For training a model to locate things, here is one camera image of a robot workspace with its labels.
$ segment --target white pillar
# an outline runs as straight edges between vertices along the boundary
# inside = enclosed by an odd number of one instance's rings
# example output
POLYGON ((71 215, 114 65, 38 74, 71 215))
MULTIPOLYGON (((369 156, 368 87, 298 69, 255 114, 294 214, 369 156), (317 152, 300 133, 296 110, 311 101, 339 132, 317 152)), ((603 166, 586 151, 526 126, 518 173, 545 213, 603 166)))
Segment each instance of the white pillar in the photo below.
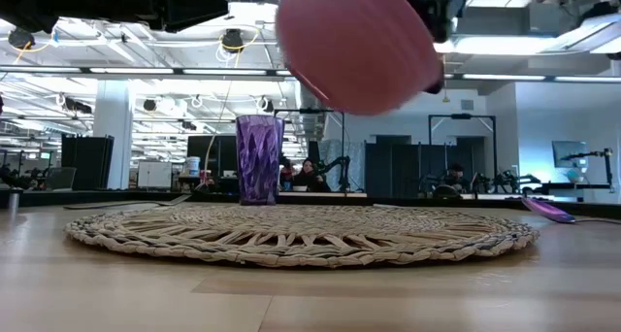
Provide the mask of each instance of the white pillar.
POLYGON ((93 136, 114 137, 108 188, 127 189, 132 156, 132 122, 135 97, 129 81, 99 81, 93 136))
POLYGON ((621 77, 621 60, 610 60, 610 74, 621 77))

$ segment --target purple textured cup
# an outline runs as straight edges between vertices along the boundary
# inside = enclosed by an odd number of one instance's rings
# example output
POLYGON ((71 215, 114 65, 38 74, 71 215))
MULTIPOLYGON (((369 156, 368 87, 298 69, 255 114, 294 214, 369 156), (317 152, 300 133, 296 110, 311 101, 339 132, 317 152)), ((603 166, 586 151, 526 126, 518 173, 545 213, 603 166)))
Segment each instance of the purple textured cup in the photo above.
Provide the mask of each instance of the purple textured cup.
POLYGON ((274 116, 237 117, 237 166, 242 205, 275 205, 284 120, 274 116))

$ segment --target round wicker mat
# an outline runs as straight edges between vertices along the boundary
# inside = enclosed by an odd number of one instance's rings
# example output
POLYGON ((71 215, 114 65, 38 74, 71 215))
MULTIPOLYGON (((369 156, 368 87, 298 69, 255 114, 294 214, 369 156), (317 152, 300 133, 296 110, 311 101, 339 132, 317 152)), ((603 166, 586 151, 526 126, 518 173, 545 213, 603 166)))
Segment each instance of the round wicker mat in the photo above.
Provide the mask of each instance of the round wicker mat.
POLYGON ((87 216, 65 231, 124 253, 331 268, 496 256, 539 236, 497 217, 341 206, 176 206, 87 216))

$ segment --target woman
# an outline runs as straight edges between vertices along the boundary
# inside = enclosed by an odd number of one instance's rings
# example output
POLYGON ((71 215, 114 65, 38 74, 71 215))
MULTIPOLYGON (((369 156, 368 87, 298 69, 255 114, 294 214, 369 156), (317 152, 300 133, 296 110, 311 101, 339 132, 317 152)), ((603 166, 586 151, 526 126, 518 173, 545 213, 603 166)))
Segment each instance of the woman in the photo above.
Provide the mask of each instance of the woman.
POLYGON ((315 174, 312 161, 307 158, 302 165, 302 171, 293 178, 293 185, 307 186, 310 192, 332 192, 322 176, 315 174))

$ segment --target purple object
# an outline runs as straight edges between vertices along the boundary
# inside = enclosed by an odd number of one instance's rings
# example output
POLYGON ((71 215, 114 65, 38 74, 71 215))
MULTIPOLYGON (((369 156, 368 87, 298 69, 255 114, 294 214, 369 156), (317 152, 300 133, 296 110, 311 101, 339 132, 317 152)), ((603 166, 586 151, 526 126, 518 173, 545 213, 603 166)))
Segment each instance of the purple object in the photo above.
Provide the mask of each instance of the purple object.
POLYGON ((237 117, 237 163, 242 205, 275 205, 284 120, 237 117))
POLYGON ((564 224, 575 223, 575 218, 572 215, 568 214, 565 211, 561 211, 556 207, 550 206, 545 202, 523 197, 522 203, 524 204, 524 206, 526 206, 527 209, 531 210, 531 212, 536 215, 545 216, 552 221, 564 224))

